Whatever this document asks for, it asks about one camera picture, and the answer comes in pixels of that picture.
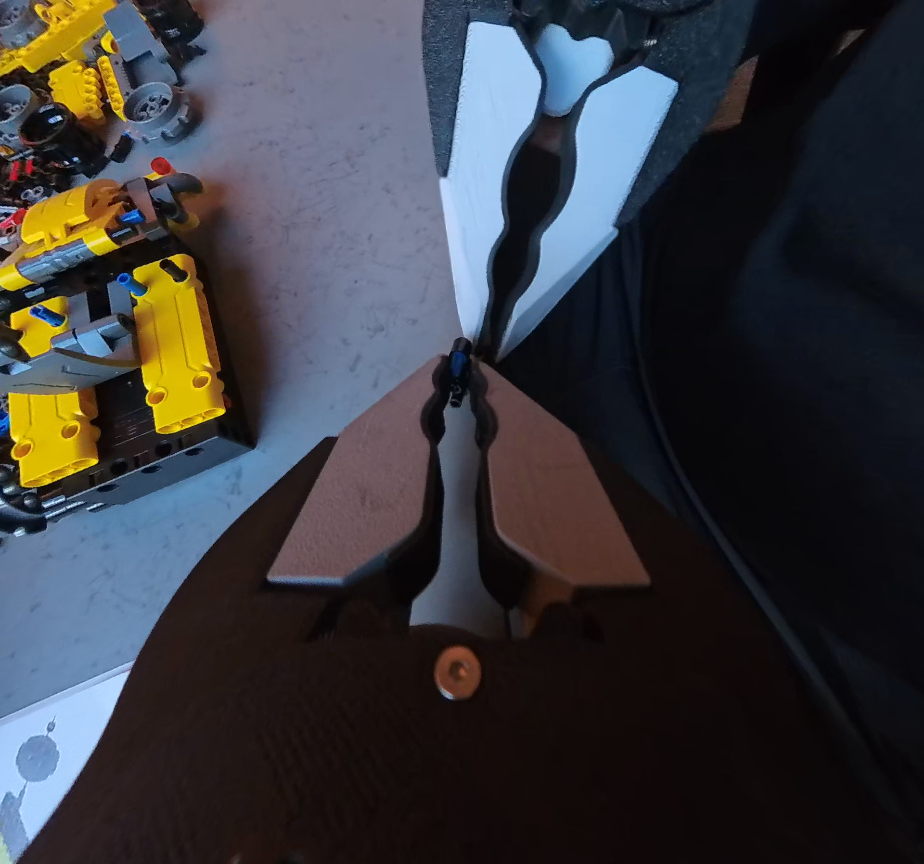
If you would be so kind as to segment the black sprocket wheel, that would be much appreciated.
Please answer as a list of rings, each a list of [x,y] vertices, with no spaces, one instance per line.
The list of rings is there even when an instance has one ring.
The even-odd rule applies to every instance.
[[[7,539],[40,534],[66,501],[63,495],[41,494],[25,488],[18,479],[13,463],[1,463],[1,542]]]

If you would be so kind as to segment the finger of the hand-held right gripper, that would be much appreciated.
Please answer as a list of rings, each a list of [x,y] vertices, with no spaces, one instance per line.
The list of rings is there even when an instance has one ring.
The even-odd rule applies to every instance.
[[[473,345],[488,313],[492,253],[507,230],[510,170],[544,86],[515,27],[469,24],[441,200],[461,333]]]
[[[572,150],[562,169],[570,187],[540,227],[538,266],[515,301],[496,358],[501,360],[548,316],[616,238],[616,220],[678,91],[668,76],[639,66],[594,85],[580,102]]]

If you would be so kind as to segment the black toy tyre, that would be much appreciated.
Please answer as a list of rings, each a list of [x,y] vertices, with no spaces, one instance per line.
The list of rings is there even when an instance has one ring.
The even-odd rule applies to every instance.
[[[205,22],[190,0],[135,0],[135,4],[173,59],[186,63],[205,54],[197,43]]]
[[[52,102],[37,108],[23,120],[19,138],[25,149],[53,155],[58,162],[72,164],[77,162],[82,132],[73,112]]]

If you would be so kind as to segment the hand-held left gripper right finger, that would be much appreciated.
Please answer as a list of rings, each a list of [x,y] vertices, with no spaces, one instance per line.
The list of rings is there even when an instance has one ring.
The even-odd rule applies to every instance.
[[[479,572],[502,608],[643,591],[644,568],[578,436],[486,364],[470,384]]]

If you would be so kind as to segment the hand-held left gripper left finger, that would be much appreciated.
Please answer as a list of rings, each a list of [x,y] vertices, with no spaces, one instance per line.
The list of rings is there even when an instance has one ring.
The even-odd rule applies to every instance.
[[[440,561],[445,375],[426,362],[339,433],[269,583],[410,610]]]

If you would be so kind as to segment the open instruction booklet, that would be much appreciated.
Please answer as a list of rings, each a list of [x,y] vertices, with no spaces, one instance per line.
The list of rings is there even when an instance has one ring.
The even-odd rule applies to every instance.
[[[17,862],[59,806],[113,713],[132,662],[1,720],[1,861]]]

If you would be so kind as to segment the yellow grey brick sub-assembly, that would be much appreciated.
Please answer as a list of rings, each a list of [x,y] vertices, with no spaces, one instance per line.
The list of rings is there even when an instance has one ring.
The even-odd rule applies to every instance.
[[[180,88],[177,54],[137,0],[2,0],[2,139],[22,151],[20,129],[46,104],[101,130],[126,121],[144,85]]]

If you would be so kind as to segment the grey sprocket wheel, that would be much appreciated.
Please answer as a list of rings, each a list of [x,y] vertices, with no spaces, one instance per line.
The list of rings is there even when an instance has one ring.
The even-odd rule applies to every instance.
[[[128,135],[136,142],[170,146],[186,139],[200,114],[177,85],[149,82],[133,90],[124,105]]]

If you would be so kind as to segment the black connector cluster blue pin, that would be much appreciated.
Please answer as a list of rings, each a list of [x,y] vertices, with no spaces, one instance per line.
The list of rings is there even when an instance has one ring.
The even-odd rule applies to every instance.
[[[471,375],[472,343],[465,337],[456,339],[447,358],[447,401],[451,408],[461,408],[466,396]]]

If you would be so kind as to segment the yellow toy vehicle model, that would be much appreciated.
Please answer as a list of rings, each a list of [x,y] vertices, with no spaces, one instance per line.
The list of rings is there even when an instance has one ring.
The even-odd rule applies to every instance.
[[[156,158],[2,224],[1,463],[65,496],[49,525],[253,448],[207,271],[181,239],[201,193]]]

